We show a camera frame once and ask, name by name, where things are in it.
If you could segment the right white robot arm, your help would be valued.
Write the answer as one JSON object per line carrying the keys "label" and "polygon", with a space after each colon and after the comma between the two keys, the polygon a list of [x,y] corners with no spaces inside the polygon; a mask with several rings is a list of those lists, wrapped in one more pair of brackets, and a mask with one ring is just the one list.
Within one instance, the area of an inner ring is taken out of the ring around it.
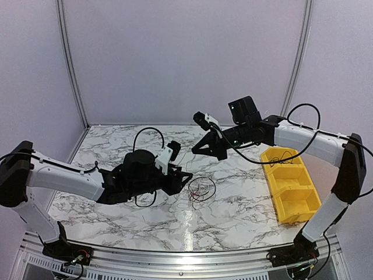
{"label": "right white robot arm", "polygon": [[192,148],[193,154],[225,160],[228,149],[238,152],[242,144],[265,144],[295,149],[296,157],[306,153],[339,169],[331,194],[289,248],[289,257],[301,261],[311,252],[310,243],[337,223],[349,205],[364,196],[361,189],[367,172],[365,152],[369,150],[358,134],[338,135],[279,115],[262,118],[250,96],[232,101],[228,106],[235,126],[227,130],[220,128],[208,113],[199,111],[193,115],[194,122],[207,132]]}

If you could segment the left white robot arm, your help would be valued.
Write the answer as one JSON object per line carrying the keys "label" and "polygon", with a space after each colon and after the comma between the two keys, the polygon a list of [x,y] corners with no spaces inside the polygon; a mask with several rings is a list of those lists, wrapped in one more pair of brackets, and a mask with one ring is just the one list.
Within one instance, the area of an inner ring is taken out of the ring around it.
{"label": "left white robot arm", "polygon": [[125,155],[112,170],[94,166],[84,170],[46,157],[23,141],[11,153],[1,156],[1,205],[13,209],[60,259],[73,255],[63,227],[47,214],[31,188],[45,188],[75,194],[104,205],[126,203],[158,190],[179,194],[193,178],[192,173],[173,164],[180,144],[172,141],[158,155],[137,149]]}

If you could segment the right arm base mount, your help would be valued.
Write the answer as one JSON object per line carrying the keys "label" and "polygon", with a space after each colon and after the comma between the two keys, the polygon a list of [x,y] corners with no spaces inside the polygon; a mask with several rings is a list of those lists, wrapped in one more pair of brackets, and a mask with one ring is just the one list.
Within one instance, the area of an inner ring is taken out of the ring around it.
{"label": "right arm base mount", "polygon": [[272,248],[266,255],[273,267],[296,264],[318,257],[319,251],[316,242],[308,240],[302,234],[302,230],[295,236],[293,244]]}

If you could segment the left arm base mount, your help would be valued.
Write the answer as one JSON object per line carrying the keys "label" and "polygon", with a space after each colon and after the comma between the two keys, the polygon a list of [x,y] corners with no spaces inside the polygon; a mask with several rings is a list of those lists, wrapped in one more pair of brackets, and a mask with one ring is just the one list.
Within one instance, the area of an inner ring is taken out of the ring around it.
{"label": "left arm base mount", "polygon": [[59,221],[57,225],[59,229],[57,241],[46,243],[40,238],[43,244],[43,254],[64,261],[64,266],[75,264],[89,265],[92,259],[93,248],[68,242],[64,226]]}

